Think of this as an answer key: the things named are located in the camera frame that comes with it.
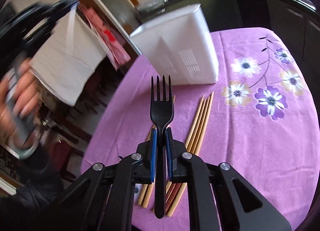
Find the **person's left hand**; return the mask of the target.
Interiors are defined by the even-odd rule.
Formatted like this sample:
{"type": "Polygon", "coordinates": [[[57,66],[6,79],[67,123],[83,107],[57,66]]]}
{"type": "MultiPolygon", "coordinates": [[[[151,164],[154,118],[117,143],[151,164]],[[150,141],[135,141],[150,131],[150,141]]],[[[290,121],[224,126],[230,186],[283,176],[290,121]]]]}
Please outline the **person's left hand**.
{"type": "Polygon", "coordinates": [[[20,65],[20,79],[17,82],[13,98],[16,101],[14,108],[11,110],[6,105],[6,95],[9,89],[10,74],[6,74],[1,79],[1,130],[14,141],[15,145],[21,149],[32,146],[32,143],[21,143],[18,136],[18,130],[12,119],[12,116],[20,118],[28,117],[35,114],[39,108],[40,93],[39,84],[36,77],[31,72],[30,58],[24,60],[20,65]]]}

